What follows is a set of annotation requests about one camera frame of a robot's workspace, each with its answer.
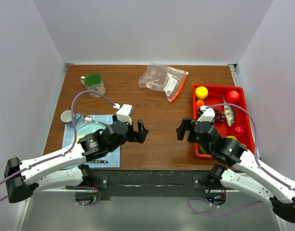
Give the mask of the purple grape bunch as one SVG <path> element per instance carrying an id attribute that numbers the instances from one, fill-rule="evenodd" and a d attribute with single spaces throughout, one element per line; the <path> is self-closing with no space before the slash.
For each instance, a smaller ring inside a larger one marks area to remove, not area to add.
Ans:
<path id="1" fill-rule="evenodd" d="M 221 109 L 213 109 L 215 112 L 215 118 L 214 118 L 214 123 L 218 123 L 218 124 L 222 124 L 225 121 L 225 115 L 224 112 Z"/>

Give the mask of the orange peach fruit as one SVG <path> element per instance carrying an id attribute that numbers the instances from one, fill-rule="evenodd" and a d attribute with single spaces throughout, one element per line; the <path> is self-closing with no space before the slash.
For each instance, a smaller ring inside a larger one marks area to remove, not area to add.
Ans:
<path id="1" fill-rule="evenodd" d="M 202 107 L 202 106 L 204 106 L 204 105 L 205 105 L 205 103 L 204 103 L 203 100 L 197 100 L 197 101 L 196 101 L 196 108 L 200 108 L 200 107 Z"/>

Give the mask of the yellow star fruit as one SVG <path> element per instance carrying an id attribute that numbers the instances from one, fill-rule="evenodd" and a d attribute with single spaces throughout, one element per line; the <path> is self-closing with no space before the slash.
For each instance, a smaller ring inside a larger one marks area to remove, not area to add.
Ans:
<path id="1" fill-rule="evenodd" d="M 229 139 L 233 139 L 235 141 L 238 141 L 238 139 L 235 136 L 233 136 L 233 135 L 227 136 L 226 138 L 229 138 Z"/>

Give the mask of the yellow green mango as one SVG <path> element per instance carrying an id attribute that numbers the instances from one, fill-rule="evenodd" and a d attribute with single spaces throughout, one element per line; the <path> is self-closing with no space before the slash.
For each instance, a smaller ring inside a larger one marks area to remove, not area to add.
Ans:
<path id="1" fill-rule="evenodd" d="M 206 87 L 200 86 L 195 89 L 196 98 L 199 100 L 204 100 L 207 98 L 209 91 Z"/>

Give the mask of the clear zip top bag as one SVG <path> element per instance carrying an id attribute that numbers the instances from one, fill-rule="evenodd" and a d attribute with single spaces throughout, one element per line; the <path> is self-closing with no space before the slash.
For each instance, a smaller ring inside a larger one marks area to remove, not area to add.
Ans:
<path id="1" fill-rule="evenodd" d="M 181 93 L 189 72 L 164 64 L 150 63 L 138 81 L 139 88 L 164 92 L 172 103 Z"/>

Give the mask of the red pomegranate fruit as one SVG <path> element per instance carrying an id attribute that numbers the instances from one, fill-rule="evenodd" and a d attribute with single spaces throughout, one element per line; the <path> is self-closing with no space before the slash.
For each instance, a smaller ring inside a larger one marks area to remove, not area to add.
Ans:
<path id="1" fill-rule="evenodd" d="M 240 138 L 240 137 L 243 137 L 244 134 L 245 134 L 245 127 L 244 126 L 241 126 L 241 125 L 238 125 L 238 124 L 234 124 L 232 127 L 231 127 L 231 135 L 237 137 L 237 138 Z"/>

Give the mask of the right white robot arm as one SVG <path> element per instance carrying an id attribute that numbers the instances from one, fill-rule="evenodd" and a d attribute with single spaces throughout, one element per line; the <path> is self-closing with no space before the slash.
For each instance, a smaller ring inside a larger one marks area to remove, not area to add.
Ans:
<path id="1" fill-rule="evenodd" d="M 295 223 L 295 181 L 274 171 L 240 142 L 222 137 L 208 121 L 184 118 L 177 128 L 177 139 L 198 143 L 218 161 L 207 176 L 207 185 L 221 186 L 251 195 L 272 207 L 273 212 L 287 222 Z"/>

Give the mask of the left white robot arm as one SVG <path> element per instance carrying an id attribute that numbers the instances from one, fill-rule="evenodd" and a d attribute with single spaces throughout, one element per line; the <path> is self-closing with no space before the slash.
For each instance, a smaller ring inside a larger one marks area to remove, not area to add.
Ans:
<path id="1" fill-rule="evenodd" d="M 148 130 L 142 120 L 138 120 L 138 130 L 135 131 L 132 123 L 122 122 L 116 115 L 112 118 L 112 124 L 80 139 L 74 138 L 73 144 L 46 156 L 29 160 L 9 159 L 4 171 L 9 203 L 28 199 L 35 190 L 51 184 L 49 175 L 52 173 L 105 157 L 126 142 L 145 142 Z"/>

